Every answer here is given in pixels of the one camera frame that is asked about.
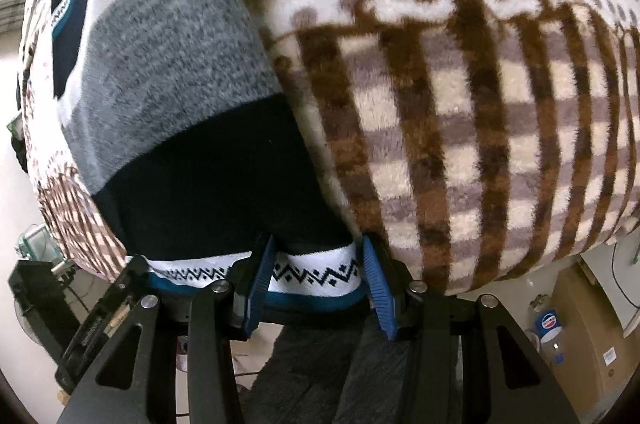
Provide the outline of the cardboard box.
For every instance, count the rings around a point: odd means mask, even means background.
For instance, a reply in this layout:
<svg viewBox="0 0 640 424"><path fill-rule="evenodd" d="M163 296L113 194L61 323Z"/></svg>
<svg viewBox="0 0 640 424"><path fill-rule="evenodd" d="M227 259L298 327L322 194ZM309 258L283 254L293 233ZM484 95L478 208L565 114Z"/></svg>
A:
<svg viewBox="0 0 640 424"><path fill-rule="evenodd" d="M556 381L580 422L600 422L639 366L639 334L624 335L604 291L578 265L559 273L551 300L562 326L550 348Z"/></svg>

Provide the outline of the navy grey striped sweater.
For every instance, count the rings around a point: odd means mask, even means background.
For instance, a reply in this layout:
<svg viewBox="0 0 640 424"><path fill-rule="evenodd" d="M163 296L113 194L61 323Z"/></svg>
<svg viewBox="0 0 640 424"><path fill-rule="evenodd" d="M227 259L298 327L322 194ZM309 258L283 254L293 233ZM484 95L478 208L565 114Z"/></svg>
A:
<svg viewBox="0 0 640 424"><path fill-rule="evenodd" d="M191 293L273 253L267 301L363 299L243 0L51 0L53 96L81 181L161 289Z"/></svg>

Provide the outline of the floral cream bed blanket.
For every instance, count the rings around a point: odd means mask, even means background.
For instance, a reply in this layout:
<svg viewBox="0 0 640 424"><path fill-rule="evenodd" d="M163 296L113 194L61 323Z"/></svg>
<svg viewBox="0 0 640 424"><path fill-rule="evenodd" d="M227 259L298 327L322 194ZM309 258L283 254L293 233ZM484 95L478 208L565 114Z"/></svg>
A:
<svg viewBox="0 0 640 424"><path fill-rule="evenodd" d="M447 294L639 224L639 0L245 0L326 199Z"/></svg>

